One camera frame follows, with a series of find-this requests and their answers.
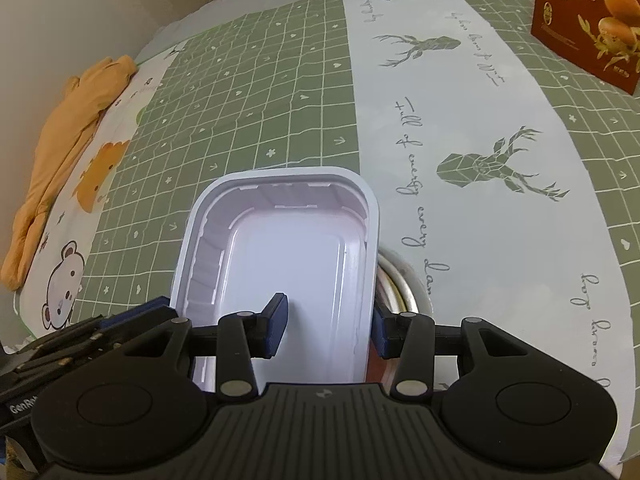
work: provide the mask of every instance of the white plastic container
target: white plastic container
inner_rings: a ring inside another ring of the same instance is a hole
[[[224,176],[189,216],[171,306],[194,326],[289,298],[278,353],[254,359],[267,382],[362,382],[378,252],[378,202],[343,168],[255,170]],[[194,381],[213,391],[215,358]]]

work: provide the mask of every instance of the logo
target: logo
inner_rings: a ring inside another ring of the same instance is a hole
[[[20,415],[21,412],[27,412],[36,403],[37,396],[33,396],[30,399],[22,399],[15,404],[9,404],[9,411],[14,415]]]
[[[547,2],[542,10],[542,18],[545,20],[547,25],[551,25],[551,20],[553,19],[553,9],[551,8],[551,4]]]

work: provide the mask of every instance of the cartoon bear print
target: cartoon bear print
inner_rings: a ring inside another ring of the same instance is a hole
[[[42,306],[42,323],[47,330],[64,328],[71,317],[84,270],[84,258],[77,249],[78,244],[73,240],[66,244],[60,253],[62,261],[49,277],[47,303]]]
[[[87,213],[94,210],[95,197],[98,195],[100,186],[107,179],[109,172],[118,165],[128,145],[128,140],[115,144],[112,142],[103,144],[89,162],[89,167],[80,175],[80,182],[74,189],[73,195]]]

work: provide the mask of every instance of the screw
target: screw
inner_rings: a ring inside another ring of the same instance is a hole
[[[220,391],[225,394],[227,397],[242,397],[243,395],[248,394],[252,389],[251,384],[247,381],[227,381],[226,383],[222,383],[220,386]]]
[[[396,384],[396,391],[399,394],[407,397],[421,396],[422,394],[425,394],[428,389],[429,387],[422,381],[415,381],[413,379],[400,381],[398,384]]]

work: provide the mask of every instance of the orange towel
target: orange towel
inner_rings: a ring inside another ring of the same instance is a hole
[[[129,56],[105,58],[66,82],[64,98],[42,127],[29,191],[14,219],[11,246],[0,279],[16,290],[24,284],[53,201],[98,128],[104,111],[137,72]]]

